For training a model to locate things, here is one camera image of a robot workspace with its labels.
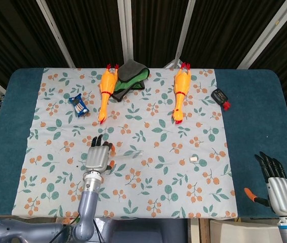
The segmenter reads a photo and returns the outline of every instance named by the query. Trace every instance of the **cable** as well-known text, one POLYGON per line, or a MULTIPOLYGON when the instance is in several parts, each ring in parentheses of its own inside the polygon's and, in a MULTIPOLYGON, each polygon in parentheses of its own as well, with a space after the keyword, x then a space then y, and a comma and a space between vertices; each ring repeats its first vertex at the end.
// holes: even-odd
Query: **cable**
POLYGON ((99 243, 102 243, 102 240, 101 240, 101 237, 100 237, 101 232, 99 231, 99 229, 98 229, 98 227, 97 227, 97 224, 96 224, 95 219, 93 219, 93 222, 94 222, 94 226, 95 226, 96 231, 97 231, 97 235, 98 235, 99 243))
MULTIPOLYGON (((70 225, 73 224, 73 223, 78 219, 78 217, 79 217, 79 214, 78 214, 78 216, 70 223, 70 225)), ((53 239, 52 239, 49 243, 52 243, 56 238, 58 238, 58 236, 61 235, 62 232, 63 232, 66 228, 67 228, 67 224, 60 230, 60 232, 59 232, 56 236, 53 237, 53 239)))

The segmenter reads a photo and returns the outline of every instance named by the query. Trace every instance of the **tablecloth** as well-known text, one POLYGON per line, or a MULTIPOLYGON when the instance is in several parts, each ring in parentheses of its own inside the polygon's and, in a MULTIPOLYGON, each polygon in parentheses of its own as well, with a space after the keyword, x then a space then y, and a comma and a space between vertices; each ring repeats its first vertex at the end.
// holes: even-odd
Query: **tablecloth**
MULTIPOLYGON (((15 71, 0 111, 0 215, 11 215, 20 181, 43 68, 15 71), (23 112, 17 107, 23 104, 23 112)), ((267 188, 254 154, 279 159, 287 174, 287 107, 277 75, 270 70, 215 69, 218 88, 232 104, 223 112, 239 217, 276 217, 253 203, 243 188, 266 197, 267 188)))
POLYGON ((212 69, 193 69, 185 118, 175 125, 174 75, 151 69, 146 89, 110 99, 99 125, 98 83, 105 69, 44 70, 13 214, 69 216, 77 211, 88 146, 111 141, 112 170, 103 174, 96 217, 236 217, 222 112, 210 97, 212 69), (68 98, 82 94, 90 110, 77 117, 68 98), (190 162, 197 156, 197 162, 190 162))

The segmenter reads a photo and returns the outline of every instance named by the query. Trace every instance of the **yellow rubber chicken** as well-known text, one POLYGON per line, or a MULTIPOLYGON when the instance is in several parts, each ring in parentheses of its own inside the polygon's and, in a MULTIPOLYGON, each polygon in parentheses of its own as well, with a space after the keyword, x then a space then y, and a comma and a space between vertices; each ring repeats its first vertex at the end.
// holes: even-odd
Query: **yellow rubber chicken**
POLYGON ((176 124, 179 124, 183 121, 183 101, 185 96, 188 93, 189 86, 190 86, 190 64, 189 63, 182 63, 178 73, 175 76, 175 86, 174 91, 176 94, 176 107, 173 113, 173 118, 176 124), (188 70, 188 73, 183 72, 183 68, 188 70))
POLYGON ((102 124, 107 118, 107 102, 109 97, 113 94, 114 88, 117 82, 117 71, 118 65, 115 65, 115 72, 109 72, 111 64, 108 64, 106 71, 102 75, 101 83, 99 84, 99 89, 102 95, 101 110, 99 111, 98 121, 102 124))

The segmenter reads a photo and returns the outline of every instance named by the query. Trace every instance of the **table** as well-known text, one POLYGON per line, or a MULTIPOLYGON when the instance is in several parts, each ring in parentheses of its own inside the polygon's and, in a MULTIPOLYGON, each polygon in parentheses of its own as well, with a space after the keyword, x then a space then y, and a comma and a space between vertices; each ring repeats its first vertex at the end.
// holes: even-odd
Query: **table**
MULTIPOLYGON (((17 70, 2 106, 0 215, 9 215, 14 205, 42 72, 42 68, 17 70), (20 100, 24 108, 16 117, 20 100)), ((260 150, 279 159, 287 173, 287 108, 279 80, 269 70, 215 70, 215 74, 218 87, 232 104, 230 111, 223 113, 223 120, 238 215, 273 217, 269 209, 249 201, 243 188, 249 187, 259 196, 266 195, 261 170, 253 157, 260 150)))

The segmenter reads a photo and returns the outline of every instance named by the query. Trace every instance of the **leaf pattern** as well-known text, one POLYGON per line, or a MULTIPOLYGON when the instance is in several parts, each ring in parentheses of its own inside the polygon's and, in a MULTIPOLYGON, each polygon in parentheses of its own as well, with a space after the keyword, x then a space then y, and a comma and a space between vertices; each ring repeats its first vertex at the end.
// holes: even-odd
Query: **leaf pattern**
POLYGON ((97 120, 102 69, 46 68, 29 130, 13 215, 76 217, 92 139, 113 143, 95 217, 237 217, 222 111, 212 69, 192 69, 183 122, 172 119, 177 70, 151 69, 145 89, 110 98, 97 120), (78 117, 70 97, 89 109, 78 117))

